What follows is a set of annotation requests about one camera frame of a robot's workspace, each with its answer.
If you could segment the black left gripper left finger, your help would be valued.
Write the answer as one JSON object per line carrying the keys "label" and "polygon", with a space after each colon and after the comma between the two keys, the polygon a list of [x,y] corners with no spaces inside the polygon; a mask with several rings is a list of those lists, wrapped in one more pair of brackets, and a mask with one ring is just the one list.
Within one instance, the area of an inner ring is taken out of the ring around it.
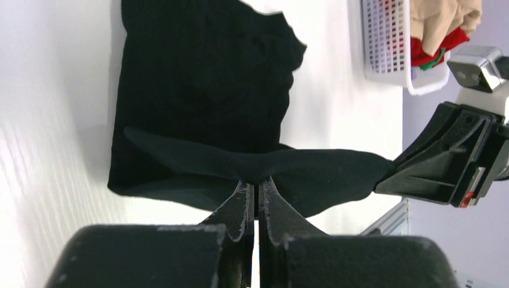
{"label": "black left gripper left finger", "polygon": [[195,225],[93,225],[63,249],[47,287],[249,287],[253,187]]}

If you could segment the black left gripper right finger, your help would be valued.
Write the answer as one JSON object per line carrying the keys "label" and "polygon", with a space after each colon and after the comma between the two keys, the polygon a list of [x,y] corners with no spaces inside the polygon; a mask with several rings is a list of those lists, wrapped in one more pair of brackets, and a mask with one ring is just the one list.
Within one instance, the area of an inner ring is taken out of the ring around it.
{"label": "black left gripper right finger", "polygon": [[416,236],[333,236],[259,186],[261,287],[457,287],[442,250]]}

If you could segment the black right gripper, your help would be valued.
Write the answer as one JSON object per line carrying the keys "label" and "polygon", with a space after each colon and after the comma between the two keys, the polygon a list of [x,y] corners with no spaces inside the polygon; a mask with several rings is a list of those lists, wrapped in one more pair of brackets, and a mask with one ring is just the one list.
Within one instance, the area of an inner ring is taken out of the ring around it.
{"label": "black right gripper", "polygon": [[508,179],[508,124],[501,115],[444,102],[375,193],[475,206],[495,181]]}

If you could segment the black t-shirt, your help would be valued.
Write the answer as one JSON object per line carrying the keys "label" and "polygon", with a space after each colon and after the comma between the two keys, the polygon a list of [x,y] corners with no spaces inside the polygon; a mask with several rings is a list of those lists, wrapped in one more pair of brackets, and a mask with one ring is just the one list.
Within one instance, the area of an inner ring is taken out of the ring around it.
{"label": "black t-shirt", "polygon": [[271,178],[303,217],[363,200],[380,155],[280,142],[306,45],[281,12],[241,1],[122,1],[124,44],[107,187],[213,211]]}

